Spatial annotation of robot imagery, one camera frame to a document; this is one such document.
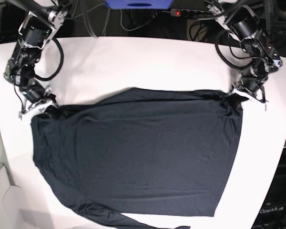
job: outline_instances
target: blue box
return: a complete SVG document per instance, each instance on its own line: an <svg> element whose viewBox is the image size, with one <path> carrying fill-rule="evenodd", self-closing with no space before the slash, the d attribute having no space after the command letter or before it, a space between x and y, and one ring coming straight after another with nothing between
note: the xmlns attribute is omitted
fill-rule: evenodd
<svg viewBox="0 0 286 229"><path fill-rule="evenodd" d="M112 9L168 9L173 0L107 0Z"/></svg>

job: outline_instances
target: white table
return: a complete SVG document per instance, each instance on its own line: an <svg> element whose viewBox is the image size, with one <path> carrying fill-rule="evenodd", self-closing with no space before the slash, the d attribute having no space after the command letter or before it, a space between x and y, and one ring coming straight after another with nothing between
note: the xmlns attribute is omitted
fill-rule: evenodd
<svg viewBox="0 0 286 229"><path fill-rule="evenodd" d="M236 72L218 57L212 44L147 38L60 39L65 63L51 82L59 104L91 104L126 88L160 90L214 89L228 92ZM26 193L23 214L40 228L66 229L88 225L53 195L32 161L33 142L28 120L18 119L20 102L3 77L14 43L0 45L0 131L16 185ZM230 56L228 48L223 53ZM160 228L251 228L270 187L286 139L286 58L284 66L265 83L265 107L247 101L239 148L213 218L127 214ZM48 77L57 68L59 53L51 42L35 70Z"/></svg>

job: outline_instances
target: robotic arm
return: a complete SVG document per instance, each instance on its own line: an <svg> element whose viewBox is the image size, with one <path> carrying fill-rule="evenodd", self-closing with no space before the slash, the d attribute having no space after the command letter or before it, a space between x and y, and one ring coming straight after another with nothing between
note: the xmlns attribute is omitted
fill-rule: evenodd
<svg viewBox="0 0 286 229"><path fill-rule="evenodd" d="M217 20L224 28L218 34L215 44L216 51L221 59L230 67L241 71L241 78L232 85L230 94L242 98L266 103L263 84L268 79L268 74L279 70L282 61L270 44L266 34L258 28L258 17L243 3L246 0L238 0L236 3L220 3L217 0L205 0L206 6L213 14L211 17L202 16L199 20ZM9 59L4 78L19 87L24 95L20 115L24 115L33 109L47 113L50 116L59 116L55 96L50 88L44 88L38 81L48 81L54 78L62 67L63 52L54 35L62 26L71 4L68 0L62 0L53 7L42 7L33 0L9 0L14 5L29 11L28 16L19 28L18 40L11 59ZM220 38L228 33L230 37L240 42L241 48L248 53L251 62L239 67L230 63L220 52L218 43ZM61 64L58 70L49 78L41 78L34 72L34 65L40 60L41 51L45 45L53 40L61 52ZM258 100L256 92L262 91L262 99ZM31 103L26 108L26 101Z"/></svg>

